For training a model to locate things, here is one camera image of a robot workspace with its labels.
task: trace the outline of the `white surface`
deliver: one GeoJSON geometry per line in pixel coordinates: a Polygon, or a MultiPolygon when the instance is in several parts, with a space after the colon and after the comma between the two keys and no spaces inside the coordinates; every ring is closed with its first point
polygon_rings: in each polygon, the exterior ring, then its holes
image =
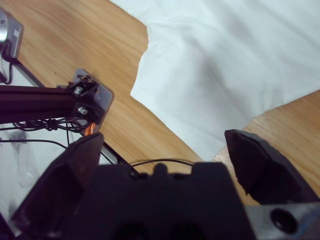
{"type": "Polygon", "coordinates": [[[111,0],[147,26],[131,96],[203,160],[320,88],[318,0],[111,0]]]}
{"type": "MultiPolygon", "coordinates": [[[[8,63],[3,62],[3,68],[8,69],[8,63]]],[[[19,68],[13,66],[12,68],[12,85],[15,86],[29,86],[32,87],[31,80],[25,76],[19,70],[19,68]]],[[[12,124],[0,124],[0,128],[13,127],[12,124]]],[[[7,140],[10,137],[10,133],[17,130],[0,131],[0,138],[7,140]]],[[[67,146],[66,131],[58,129],[56,131],[47,131],[45,129],[27,132],[27,139],[42,139],[51,140],[67,146]]],[[[79,133],[69,133],[70,142],[74,142],[79,139],[81,135],[79,133]]],[[[35,163],[35,168],[38,170],[38,175],[41,176],[46,170],[48,165],[56,159],[64,149],[61,146],[52,143],[45,142],[28,142],[23,144],[25,148],[28,146],[28,155],[34,155],[34,159],[28,159],[35,163]]],[[[9,221],[12,214],[21,204],[28,192],[31,190],[34,184],[21,183],[24,180],[19,172],[18,161],[25,159],[25,156],[17,156],[11,143],[0,142],[0,212],[4,219],[9,221]]],[[[99,164],[109,164],[107,160],[101,155],[99,164]]]]}

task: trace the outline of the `wooden table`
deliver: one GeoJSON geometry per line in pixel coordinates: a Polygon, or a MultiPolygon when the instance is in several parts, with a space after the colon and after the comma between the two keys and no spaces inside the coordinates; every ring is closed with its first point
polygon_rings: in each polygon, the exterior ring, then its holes
{"type": "MultiPolygon", "coordinates": [[[[148,45],[141,22],[107,0],[2,0],[0,7],[24,25],[19,60],[47,87],[66,85],[76,69],[83,68],[114,91],[101,132],[129,163],[159,158],[201,161],[130,97],[148,45]]],[[[286,155],[320,196],[320,91],[257,117],[245,130],[286,155]]],[[[213,161],[227,165],[244,204],[257,204],[236,181],[226,149],[213,161]]],[[[181,164],[167,165],[170,172],[190,171],[181,164]]],[[[153,164],[136,169],[151,172],[153,164]]]]}

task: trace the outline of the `black plastic part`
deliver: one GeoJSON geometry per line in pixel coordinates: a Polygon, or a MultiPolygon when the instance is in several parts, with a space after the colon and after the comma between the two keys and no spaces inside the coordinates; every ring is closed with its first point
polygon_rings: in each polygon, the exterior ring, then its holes
{"type": "Polygon", "coordinates": [[[222,163],[197,163],[176,178],[163,164],[132,176],[124,165],[98,166],[64,240],[255,239],[222,163]]]}
{"type": "Polygon", "coordinates": [[[319,201],[290,161],[267,141],[235,129],[224,135],[238,182],[260,204],[319,201]]]}
{"type": "Polygon", "coordinates": [[[3,218],[0,212],[0,240],[13,240],[15,239],[14,234],[10,230],[9,226],[7,225],[5,219],[3,218]]]}
{"type": "Polygon", "coordinates": [[[32,238],[61,238],[99,164],[103,142],[98,132],[70,144],[14,213],[15,225],[32,238]]]}

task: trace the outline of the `screw hole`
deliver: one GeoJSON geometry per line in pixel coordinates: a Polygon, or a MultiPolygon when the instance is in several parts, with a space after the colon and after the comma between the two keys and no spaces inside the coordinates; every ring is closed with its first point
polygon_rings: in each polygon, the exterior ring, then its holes
{"type": "Polygon", "coordinates": [[[272,223],[281,231],[287,234],[294,234],[298,230],[298,223],[295,217],[288,211],[277,208],[271,212],[272,223]]]}

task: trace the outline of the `white fabric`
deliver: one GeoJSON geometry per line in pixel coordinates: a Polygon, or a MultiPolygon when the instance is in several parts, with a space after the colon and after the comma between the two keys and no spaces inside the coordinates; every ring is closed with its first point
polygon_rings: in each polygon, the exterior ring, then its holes
{"type": "Polygon", "coordinates": [[[319,0],[112,0],[147,26],[131,96],[203,160],[320,89],[319,0]]]}

